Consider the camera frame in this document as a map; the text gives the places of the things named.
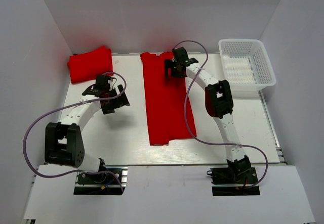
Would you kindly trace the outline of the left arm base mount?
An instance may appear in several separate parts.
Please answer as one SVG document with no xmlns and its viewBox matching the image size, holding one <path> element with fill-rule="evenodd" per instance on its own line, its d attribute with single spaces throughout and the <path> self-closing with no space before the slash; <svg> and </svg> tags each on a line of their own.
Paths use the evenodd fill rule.
<svg viewBox="0 0 324 224">
<path fill-rule="evenodd" d="M 127 184 L 128 167 L 111 166 L 106 167 L 106 170 L 115 174 L 124 190 Z M 121 190 L 116 178 L 110 173 L 91 175 L 82 172 L 77 174 L 73 194 L 91 196 L 121 196 L 123 191 Z"/>
</svg>

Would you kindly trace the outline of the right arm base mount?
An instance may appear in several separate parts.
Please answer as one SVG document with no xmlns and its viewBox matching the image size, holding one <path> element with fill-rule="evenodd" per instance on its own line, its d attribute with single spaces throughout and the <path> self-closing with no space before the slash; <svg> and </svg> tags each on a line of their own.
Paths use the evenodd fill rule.
<svg viewBox="0 0 324 224">
<path fill-rule="evenodd" d="M 257 173 L 254 167 L 238 178 L 230 172 L 229 167 L 210 168 L 206 174 L 211 178 L 212 195 L 214 197 L 260 195 Z"/>
</svg>

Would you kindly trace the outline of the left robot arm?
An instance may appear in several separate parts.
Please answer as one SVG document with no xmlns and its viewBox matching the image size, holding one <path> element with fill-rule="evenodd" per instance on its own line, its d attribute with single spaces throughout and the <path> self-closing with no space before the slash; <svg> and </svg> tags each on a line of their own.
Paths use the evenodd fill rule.
<svg viewBox="0 0 324 224">
<path fill-rule="evenodd" d="M 123 106 L 130 106 L 125 87 L 121 84 L 115 86 L 115 82 L 115 77 L 97 75 L 95 83 L 85 89 L 72 110 L 59 122 L 46 126 L 47 163 L 72 166 L 89 172 L 90 178 L 96 183 L 106 180 L 104 160 L 86 153 L 82 131 L 97 111 L 101 110 L 106 115 Z"/>
</svg>

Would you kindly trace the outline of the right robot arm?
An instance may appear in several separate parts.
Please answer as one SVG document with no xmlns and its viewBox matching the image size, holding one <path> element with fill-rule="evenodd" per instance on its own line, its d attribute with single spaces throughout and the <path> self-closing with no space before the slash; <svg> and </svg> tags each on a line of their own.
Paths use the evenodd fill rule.
<svg viewBox="0 0 324 224">
<path fill-rule="evenodd" d="M 205 92 L 205 108 L 216 122 L 226 150 L 229 178 L 240 183 L 247 177 L 251 163 L 240 140 L 233 121 L 233 98 L 229 82 L 217 80 L 201 69 L 198 60 L 189 58 L 183 47 L 172 49 L 173 58 L 164 62 L 165 77 L 189 77 Z"/>
</svg>

